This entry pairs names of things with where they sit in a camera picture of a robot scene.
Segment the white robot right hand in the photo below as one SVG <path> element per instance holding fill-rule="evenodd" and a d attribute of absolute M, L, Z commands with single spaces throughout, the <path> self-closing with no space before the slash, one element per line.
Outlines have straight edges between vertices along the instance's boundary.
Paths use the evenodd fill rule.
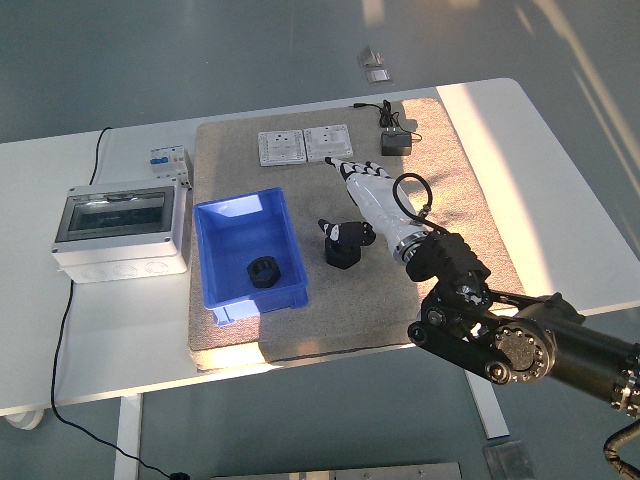
<path fill-rule="evenodd" d="M 429 229 L 405 213 L 416 214 L 407 195 L 399 186 L 393 187 L 395 179 L 375 162 L 334 157 L 326 157 L 325 162 L 341 175 L 351 199 L 374 232 L 386 238 L 393 257 L 407 263 Z"/>

